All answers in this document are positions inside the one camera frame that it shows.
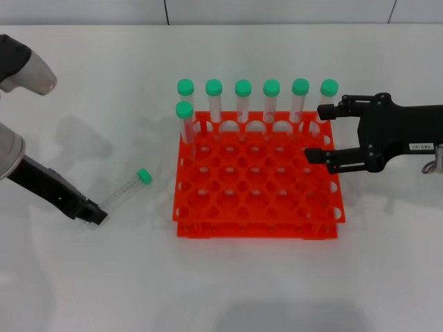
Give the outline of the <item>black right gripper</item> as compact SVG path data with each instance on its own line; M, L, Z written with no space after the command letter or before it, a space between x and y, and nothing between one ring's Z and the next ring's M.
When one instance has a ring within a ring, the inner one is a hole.
M309 164L325 165L330 174L381 172L397 156L431 155L442 144L441 104L403 107L395 104L388 93L343 95L337 105L319 105L317 113L321 120L360 118L360 147L304 150Z

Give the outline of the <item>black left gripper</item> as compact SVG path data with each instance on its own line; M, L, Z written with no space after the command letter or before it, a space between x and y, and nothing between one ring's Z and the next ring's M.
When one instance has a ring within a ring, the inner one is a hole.
M22 158L8 178L48 201L71 219L79 218L100 225L108 216L98 204L91 200L86 202L85 196L56 171L29 156Z

